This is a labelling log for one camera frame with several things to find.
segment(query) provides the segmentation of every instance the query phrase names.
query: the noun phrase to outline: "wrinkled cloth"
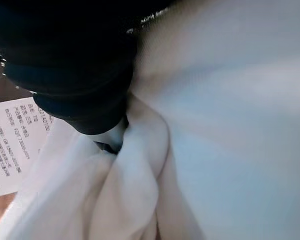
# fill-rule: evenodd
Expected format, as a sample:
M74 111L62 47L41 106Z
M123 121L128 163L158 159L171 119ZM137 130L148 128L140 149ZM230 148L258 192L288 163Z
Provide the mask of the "wrinkled cloth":
M0 240L300 240L300 0L180 3L115 156L57 120Z

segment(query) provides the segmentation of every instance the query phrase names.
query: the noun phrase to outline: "black rubber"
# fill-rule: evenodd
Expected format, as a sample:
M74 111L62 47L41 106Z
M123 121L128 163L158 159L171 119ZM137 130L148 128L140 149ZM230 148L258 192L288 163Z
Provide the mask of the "black rubber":
M0 0L5 73L79 132L113 128L126 112L137 38L130 29L173 0Z

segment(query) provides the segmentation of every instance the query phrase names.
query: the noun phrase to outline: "white garment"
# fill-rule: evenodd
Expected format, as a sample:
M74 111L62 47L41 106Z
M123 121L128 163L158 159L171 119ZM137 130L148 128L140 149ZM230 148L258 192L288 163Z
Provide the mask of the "white garment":
M56 121L0 240L300 240L300 0L180 4L118 156Z

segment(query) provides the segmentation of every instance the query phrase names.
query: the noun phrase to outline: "tag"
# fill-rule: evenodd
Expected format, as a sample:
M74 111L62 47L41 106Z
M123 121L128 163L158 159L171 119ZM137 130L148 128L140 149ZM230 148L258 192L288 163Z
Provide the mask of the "tag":
M32 97L0 102L0 196L18 191L53 120Z

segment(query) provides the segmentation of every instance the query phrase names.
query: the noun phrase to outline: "white fabric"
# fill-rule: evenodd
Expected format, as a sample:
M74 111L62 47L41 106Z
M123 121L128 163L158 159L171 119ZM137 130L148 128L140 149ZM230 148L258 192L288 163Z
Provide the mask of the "white fabric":
M118 156L56 121L0 240L300 240L300 0L180 4Z

